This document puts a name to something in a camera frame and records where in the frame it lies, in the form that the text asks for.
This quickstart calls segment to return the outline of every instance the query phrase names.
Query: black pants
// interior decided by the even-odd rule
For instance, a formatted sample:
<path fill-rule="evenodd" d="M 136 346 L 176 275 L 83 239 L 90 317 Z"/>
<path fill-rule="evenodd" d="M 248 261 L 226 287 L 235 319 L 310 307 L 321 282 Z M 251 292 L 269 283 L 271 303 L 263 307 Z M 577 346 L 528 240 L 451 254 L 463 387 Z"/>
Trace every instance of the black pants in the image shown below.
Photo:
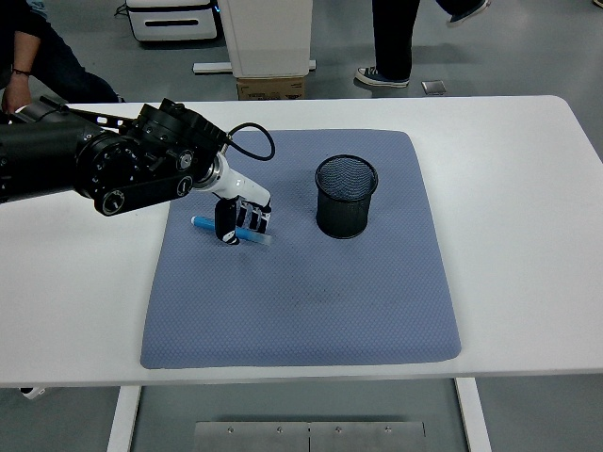
<path fill-rule="evenodd" d="M 0 89 L 10 79 L 14 34 L 3 33 L 2 60 L 0 61 Z M 41 36 L 41 44 L 31 73 L 61 98 L 73 104 L 119 102 L 111 86 L 101 77 L 86 72 L 71 47 L 48 25 Z"/>
<path fill-rule="evenodd" d="M 448 14 L 463 14 L 480 0 L 436 0 Z M 392 80 L 408 78 L 412 39 L 420 0 L 372 0 L 377 71 Z"/>

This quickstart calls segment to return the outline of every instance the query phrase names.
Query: person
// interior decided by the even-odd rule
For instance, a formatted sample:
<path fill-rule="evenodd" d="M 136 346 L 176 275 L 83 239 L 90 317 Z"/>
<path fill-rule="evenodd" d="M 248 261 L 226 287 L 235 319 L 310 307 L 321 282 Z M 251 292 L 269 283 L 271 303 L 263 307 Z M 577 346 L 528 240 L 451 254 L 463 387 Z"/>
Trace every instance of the person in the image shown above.
<path fill-rule="evenodd" d="M 2 111 L 31 103 L 29 76 L 69 103 L 115 103 L 121 98 L 101 77 L 86 72 L 72 49 L 47 21 L 42 1 L 0 2 Z"/>
<path fill-rule="evenodd" d="M 436 0 L 458 26 L 484 12 L 491 0 Z M 406 88 L 410 79 L 412 37 L 420 0 L 372 0 L 375 66 L 359 68 L 355 78 L 366 85 Z"/>

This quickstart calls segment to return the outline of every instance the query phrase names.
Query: person's arm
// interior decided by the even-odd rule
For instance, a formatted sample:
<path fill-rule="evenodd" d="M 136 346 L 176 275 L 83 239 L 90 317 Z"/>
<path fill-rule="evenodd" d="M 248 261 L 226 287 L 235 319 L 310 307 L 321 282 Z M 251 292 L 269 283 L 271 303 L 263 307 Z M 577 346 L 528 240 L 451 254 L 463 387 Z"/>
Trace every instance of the person's arm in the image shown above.
<path fill-rule="evenodd" d="M 29 73 L 40 48 L 40 38 L 22 31 L 15 32 L 15 54 L 12 75 L 2 98 L 2 110 L 14 113 L 24 105 L 31 104 Z"/>

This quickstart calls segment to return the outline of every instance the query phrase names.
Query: robotic arm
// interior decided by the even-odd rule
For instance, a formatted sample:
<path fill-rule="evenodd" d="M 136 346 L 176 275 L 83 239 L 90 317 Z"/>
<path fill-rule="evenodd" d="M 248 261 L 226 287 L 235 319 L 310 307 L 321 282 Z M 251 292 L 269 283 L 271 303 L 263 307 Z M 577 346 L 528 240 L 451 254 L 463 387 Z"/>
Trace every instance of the robotic arm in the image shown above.
<path fill-rule="evenodd" d="M 0 126 L 0 202 L 75 190 L 94 200 L 105 216 L 186 196 L 192 189 L 216 194 L 216 235 L 238 243 L 235 226 L 266 231 L 270 194 L 230 169 L 232 145 L 248 156 L 269 160 L 238 147 L 203 116 L 165 99 L 159 109 L 145 105 L 135 120 L 70 110 L 41 98 Z M 119 128 L 120 133 L 104 127 Z"/>

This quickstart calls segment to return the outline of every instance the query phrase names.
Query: blue marker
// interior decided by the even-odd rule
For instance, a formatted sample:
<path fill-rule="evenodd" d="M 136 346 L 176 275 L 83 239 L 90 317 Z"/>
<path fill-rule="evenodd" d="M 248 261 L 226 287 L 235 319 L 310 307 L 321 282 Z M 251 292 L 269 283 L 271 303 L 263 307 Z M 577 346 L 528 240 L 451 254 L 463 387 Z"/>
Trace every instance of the blue marker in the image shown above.
<path fill-rule="evenodd" d="M 198 228 L 205 229 L 207 231 L 216 231 L 216 223 L 213 219 L 206 217 L 193 217 L 190 222 Z M 272 243 L 272 236 L 266 234 L 260 234 L 249 229 L 236 227 L 236 236 L 243 240 L 249 240 L 251 242 L 261 243 L 262 245 L 270 245 Z"/>

